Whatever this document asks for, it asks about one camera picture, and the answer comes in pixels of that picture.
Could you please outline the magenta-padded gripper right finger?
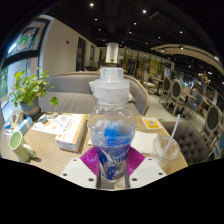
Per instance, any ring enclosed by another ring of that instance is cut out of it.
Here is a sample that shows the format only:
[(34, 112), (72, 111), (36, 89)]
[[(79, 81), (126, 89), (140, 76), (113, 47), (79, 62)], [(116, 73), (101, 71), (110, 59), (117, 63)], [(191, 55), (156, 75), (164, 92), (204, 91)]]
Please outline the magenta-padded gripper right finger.
[(125, 185), (128, 189), (140, 188), (166, 176), (154, 158), (144, 157), (130, 148), (126, 157)]

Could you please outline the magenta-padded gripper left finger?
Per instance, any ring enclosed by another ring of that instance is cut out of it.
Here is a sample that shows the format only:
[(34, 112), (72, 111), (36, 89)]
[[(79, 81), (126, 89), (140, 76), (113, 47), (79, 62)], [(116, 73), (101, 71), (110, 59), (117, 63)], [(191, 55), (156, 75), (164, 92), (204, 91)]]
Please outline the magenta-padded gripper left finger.
[(60, 176), (84, 188), (97, 189), (100, 186), (100, 165), (94, 148), (80, 158), (72, 158)]

